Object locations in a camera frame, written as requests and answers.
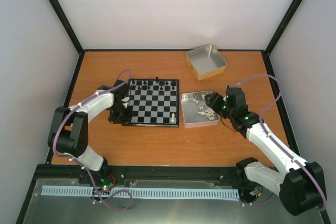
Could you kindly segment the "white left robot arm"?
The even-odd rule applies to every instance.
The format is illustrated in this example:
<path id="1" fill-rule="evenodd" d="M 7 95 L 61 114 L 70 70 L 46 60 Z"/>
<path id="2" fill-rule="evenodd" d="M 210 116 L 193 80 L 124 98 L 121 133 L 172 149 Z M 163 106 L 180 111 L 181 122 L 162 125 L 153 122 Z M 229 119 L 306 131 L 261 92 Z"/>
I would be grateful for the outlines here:
<path id="1" fill-rule="evenodd" d="M 101 112 L 110 112 L 108 121 L 128 124 L 132 118 L 129 106 L 129 85 L 121 82 L 115 87 L 101 86 L 93 95 L 71 107 L 58 107 L 54 112 L 48 146 L 56 156 L 67 157 L 83 169 L 91 170 L 97 183 L 108 180 L 107 160 L 89 146 L 89 122 Z"/>

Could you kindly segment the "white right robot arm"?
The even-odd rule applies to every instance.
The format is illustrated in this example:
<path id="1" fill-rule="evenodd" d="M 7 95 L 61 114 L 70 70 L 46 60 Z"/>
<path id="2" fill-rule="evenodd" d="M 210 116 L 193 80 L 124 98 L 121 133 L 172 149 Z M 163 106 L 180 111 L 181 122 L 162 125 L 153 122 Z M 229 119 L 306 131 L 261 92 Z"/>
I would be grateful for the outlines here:
<path id="1" fill-rule="evenodd" d="M 249 111 L 241 88 L 228 87 L 225 96 L 215 92 L 207 94 L 205 103 L 218 115 L 229 119 L 233 129 L 256 145 L 275 166 L 271 169 L 252 158 L 246 159 L 242 162 L 242 181 L 256 182 L 269 189 L 294 216 L 310 209 L 326 209 L 322 167 L 293 152 L 257 113 Z"/>

